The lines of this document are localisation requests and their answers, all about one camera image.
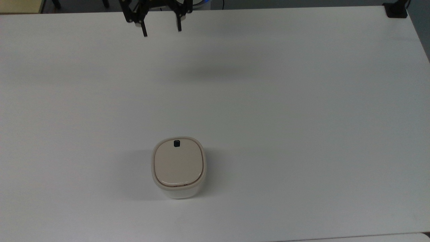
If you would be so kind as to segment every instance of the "beige lid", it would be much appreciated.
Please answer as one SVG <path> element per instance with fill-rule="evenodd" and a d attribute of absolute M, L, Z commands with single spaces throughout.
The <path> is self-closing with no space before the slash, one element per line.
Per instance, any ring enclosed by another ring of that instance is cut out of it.
<path fill-rule="evenodd" d="M 155 177 L 165 186 L 183 186 L 197 181 L 203 172 L 202 153 L 200 146 L 187 137 L 161 143 L 154 154 Z"/>

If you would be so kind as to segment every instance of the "white container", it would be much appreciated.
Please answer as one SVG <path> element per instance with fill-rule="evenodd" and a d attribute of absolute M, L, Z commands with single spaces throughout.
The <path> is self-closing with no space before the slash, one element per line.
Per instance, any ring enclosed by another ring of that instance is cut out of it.
<path fill-rule="evenodd" d="M 173 137 L 158 143 L 152 152 L 152 178 L 170 198 L 191 197 L 206 176 L 202 145 L 191 137 Z"/>

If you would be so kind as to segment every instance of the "black clamp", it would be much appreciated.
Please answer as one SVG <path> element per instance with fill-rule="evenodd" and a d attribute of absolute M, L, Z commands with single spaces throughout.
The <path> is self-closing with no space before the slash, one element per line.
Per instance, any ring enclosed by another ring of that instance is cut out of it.
<path fill-rule="evenodd" d="M 395 3 L 384 3 L 382 5 L 385 7 L 388 18 L 405 19 L 408 16 L 407 7 L 405 7 L 407 2 L 408 0 L 398 0 Z"/>
<path fill-rule="evenodd" d="M 143 36 L 147 37 L 145 27 L 145 16 L 152 8 L 160 8 L 167 6 L 176 14 L 176 24 L 178 31 L 182 31 L 181 20 L 185 14 L 193 11 L 193 0 L 184 0 L 184 3 L 179 3 L 176 0 L 138 0 L 136 6 L 131 10 L 130 4 L 132 0 L 120 0 L 121 9 L 124 13 L 126 21 L 140 24 L 142 27 Z"/>

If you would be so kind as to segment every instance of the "floor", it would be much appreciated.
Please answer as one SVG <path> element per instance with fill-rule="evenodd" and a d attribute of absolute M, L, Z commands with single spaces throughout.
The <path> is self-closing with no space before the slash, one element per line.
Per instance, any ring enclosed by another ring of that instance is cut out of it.
<path fill-rule="evenodd" d="M 43 13 L 121 12 L 118 0 L 109 0 L 105 8 L 101 0 L 59 0 L 61 9 L 55 9 L 51 0 L 45 0 Z M 380 6 L 395 0 L 224 0 L 224 9 L 296 8 L 325 6 Z M 430 59 L 430 1 L 411 0 L 408 12 Z M 223 0 L 212 0 L 211 9 L 222 9 Z"/>

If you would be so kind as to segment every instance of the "table surface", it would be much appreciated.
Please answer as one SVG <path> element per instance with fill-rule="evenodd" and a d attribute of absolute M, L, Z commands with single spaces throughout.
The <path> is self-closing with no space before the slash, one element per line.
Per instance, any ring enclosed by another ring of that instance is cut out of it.
<path fill-rule="evenodd" d="M 422 233 L 361 236 L 335 239 L 319 239 L 317 242 L 429 242 L 430 239 Z"/>
<path fill-rule="evenodd" d="M 0 240 L 430 230 L 430 65 L 409 18 L 196 11 L 178 33 L 151 12 L 147 30 L 122 13 L 0 16 Z M 175 136 L 207 154 L 191 199 L 152 181 L 153 147 Z"/>

